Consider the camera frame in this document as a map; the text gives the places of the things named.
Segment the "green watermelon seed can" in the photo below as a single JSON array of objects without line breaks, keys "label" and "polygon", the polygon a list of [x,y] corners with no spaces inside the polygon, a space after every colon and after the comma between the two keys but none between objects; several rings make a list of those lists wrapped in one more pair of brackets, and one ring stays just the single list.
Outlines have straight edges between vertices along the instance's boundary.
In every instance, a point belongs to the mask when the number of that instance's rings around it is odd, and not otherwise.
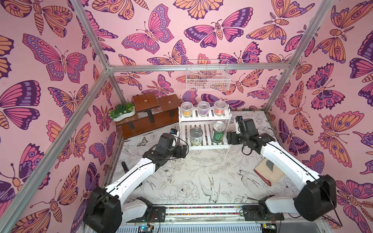
[{"label": "green watermelon seed can", "polygon": [[214,143],[221,143],[223,140],[224,132],[226,129],[226,125],[222,121],[216,121],[213,126],[211,140]]}]

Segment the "white purple tin can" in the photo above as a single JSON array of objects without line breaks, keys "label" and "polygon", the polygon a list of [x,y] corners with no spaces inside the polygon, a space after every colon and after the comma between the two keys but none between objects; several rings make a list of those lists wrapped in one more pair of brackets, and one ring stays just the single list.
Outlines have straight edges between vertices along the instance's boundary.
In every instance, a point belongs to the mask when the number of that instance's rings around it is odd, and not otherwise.
[{"label": "white purple tin can", "polygon": [[192,146],[200,146],[203,141],[203,130],[199,127],[194,127],[190,130],[190,142]]}]

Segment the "clear jar red seeds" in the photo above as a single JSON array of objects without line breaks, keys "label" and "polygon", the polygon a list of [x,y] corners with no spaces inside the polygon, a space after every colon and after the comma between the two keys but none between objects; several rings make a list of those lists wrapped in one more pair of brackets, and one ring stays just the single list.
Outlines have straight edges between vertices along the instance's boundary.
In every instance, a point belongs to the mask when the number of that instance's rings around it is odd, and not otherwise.
[{"label": "clear jar red seeds", "polygon": [[223,116],[225,110],[227,109],[227,103],[224,101],[214,102],[214,114],[216,116]]}]

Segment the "clear jar purple seeds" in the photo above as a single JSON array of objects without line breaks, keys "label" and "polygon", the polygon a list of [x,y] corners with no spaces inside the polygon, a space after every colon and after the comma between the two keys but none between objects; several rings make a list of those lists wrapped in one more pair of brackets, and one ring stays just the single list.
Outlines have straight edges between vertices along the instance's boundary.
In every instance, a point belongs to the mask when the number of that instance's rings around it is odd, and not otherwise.
[{"label": "clear jar purple seeds", "polygon": [[197,105],[198,114],[200,117],[206,117],[210,111],[210,104],[205,101],[201,101]]}]

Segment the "clear jar orange seeds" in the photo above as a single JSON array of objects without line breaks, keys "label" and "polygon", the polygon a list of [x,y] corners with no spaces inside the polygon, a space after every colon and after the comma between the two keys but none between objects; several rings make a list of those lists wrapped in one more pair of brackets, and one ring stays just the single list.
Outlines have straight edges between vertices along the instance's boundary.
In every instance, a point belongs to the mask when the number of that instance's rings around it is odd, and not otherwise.
[{"label": "clear jar orange seeds", "polygon": [[193,112],[193,104],[191,102],[183,102],[180,106],[183,117],[191,117]]}]

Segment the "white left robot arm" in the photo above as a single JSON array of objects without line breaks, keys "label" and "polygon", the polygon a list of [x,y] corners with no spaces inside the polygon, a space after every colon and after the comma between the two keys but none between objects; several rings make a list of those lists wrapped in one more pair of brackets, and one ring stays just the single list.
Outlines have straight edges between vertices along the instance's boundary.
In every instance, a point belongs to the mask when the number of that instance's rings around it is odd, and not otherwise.
[{"label": "white left robot arm", "polygon": [[123,222],[141,218],[152,208],[147,199],[138,197],[127,203],[130,194],[149,176],[172,158],[185,158],[189,144],[173,134],[163,133],[156,145],[121,178],[104,188],[96,187],[88,200],[83,224],[96,233],[115,233]]}]

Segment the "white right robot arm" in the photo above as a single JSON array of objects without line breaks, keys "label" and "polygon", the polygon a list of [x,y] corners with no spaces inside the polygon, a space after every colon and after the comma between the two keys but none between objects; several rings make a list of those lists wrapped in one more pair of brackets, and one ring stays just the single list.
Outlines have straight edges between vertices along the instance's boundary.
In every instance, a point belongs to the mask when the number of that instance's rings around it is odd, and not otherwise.
[{"label": "white right robot arm", "polygon": [[260,199],[258,213],[262,218],[287,213],[315,221],[336,209],[336,182],[331,176],[321,176],[290,155],[273,137],[267,133],[259,134],[252,119],[237,116],[235,126],[236,131],[227,134],[228,144],[242,145],[261,154],[300,190],[296,197],[272,195]]}]

